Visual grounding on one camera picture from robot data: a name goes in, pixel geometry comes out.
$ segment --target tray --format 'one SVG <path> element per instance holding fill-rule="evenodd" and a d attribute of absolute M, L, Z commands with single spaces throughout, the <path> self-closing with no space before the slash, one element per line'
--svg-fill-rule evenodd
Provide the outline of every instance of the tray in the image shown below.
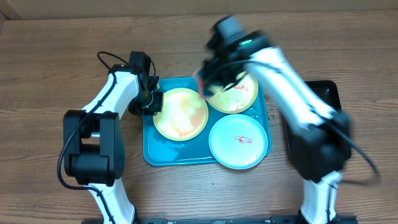
<path fill-rule="evenodd" d="M 160 80 L 159 91 L 166 92 L 174 88 L 189 88 L 198 91 L 195 80 L 191 77 L 164 78 Z M 268 136 L 268 148 L 265 157 L 270 153 L 272 142 L 269 132 L 269 123 L 262 86 L 259 84 L 259 93 L 250 108 L 240 114 L 248 115 L 258 121 Z M 207 103 L 209 118 L 204 130 L 196 137 L 187 141 L 173 141 L 161 135 L 154 124 L 152 116 L 143 117 L 143 150 L 145 160 L 153 166 L 170 166 L 184 164 L 204 164 L 217 162 L 210 151 L 208 144 L 209 133 L 213 125 L 228 114 L 214 109 Z"/>

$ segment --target light blue plate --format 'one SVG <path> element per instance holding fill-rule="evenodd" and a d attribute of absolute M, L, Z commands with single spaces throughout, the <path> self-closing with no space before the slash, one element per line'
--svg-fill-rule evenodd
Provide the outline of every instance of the light blue plate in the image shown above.
<path fill-rule="evenodd" d="M 231 169 L 254 167 L 267 153 L 268 137 L 255 119 L 232 114 L 218 120 L 210 131 L 210 151 L 214 158 Z"/>
<path fill-rule="evenodd" d="M 198 91 L 196 81 L 191 77 L 163 78 L 160 79 L 160 91 L 166 92 L 174 88 L 189 88 Z M 145 160 L 153 166 L 170 166 L 183 164 L 203 164 L 217 162 L 213 157 L 208 144 L 210 130 L 213 125 L 228 114 L 219 112 L 207 104 L 209 118 L 203 131 L 196 137 L 186 141 L 173 141 L 161 135 L 154 124 L 152 116 L 143 117 L 143 153 Z M 249 109 L 240 114 L 247 115 L 261 124 L 268 136 L 268 148 L 266 155 L 271 151 L 271 135 L 267 116 L 266 101 L 261 85 L 254 103 Z"/>

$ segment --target yellow plate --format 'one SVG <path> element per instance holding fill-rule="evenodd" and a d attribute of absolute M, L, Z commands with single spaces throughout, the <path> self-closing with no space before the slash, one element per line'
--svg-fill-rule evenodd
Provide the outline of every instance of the yellow plate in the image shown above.
<path fill-rule="evenodd" d="M 254 103 L 259 92 L 259 85 L 256 79 L 247 74 L 232 89 L 222 91 L 221 87 L 218 87 L 218 89 L 214 87 L 212 92 L 216 94 L 207 100 L 212 107 L 223 113 L 240 113 Z"/>
<path fill-rule="evenodd" d="M 197 92 L 175 88 L 164 93 L 162 112 L 154 116 L 154 124 L 166 138 L 185 141 L 205 128 L 208 117 L 206 101 Z"/>

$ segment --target red print on plate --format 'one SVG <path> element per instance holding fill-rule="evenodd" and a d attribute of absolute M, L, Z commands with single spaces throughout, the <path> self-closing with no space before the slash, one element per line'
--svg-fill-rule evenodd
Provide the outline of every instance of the red print on plate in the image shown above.
<path fill-rule="evenodd" d="M 244 85 L 234 87 L 235 90 L 249 91 Z"/>
<path fill-rule="evenodd" d="M 249 139 L 244 136 L 235 136 L 235 140 L 237 140 L 239 143 L 242 143 L 242 144 L 252 144 L 253 143 L 253 139 Z"/>

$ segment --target wood grain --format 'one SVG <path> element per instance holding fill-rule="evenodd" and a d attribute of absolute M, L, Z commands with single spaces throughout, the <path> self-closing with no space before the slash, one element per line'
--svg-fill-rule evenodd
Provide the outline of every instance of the wood grain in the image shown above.
<path fill-rule="evenodd" d="M 0 223 L 80 223 L 101 214 L 88 192 L 64 189 L 56 163 L 62 118 L 89 103 L 106 81 L 95 54 L 145 51 L 163 78 L 190 75 L 217 16 L 7 21 L 0 37 Z M 342 185 L 336 209 L 361 223 L 398 219 L 398 11 L 239 15 L 266 31 L 304 80 L 336 82 L 354 140 L 374 159 L 381 184 Z M 107 58 L 110 64 L 115 60 Z M 123 182 L 142 218 L 268 217 L 295 214 L 302 180 L 287 160 L 280 113 L 267 101 L 271 153 L 238 172 L 219 164 L 152 167 L 142 156 L 142 121 L 122 118 Z M 370 176 L 357 154 L 347 179 Z"/>

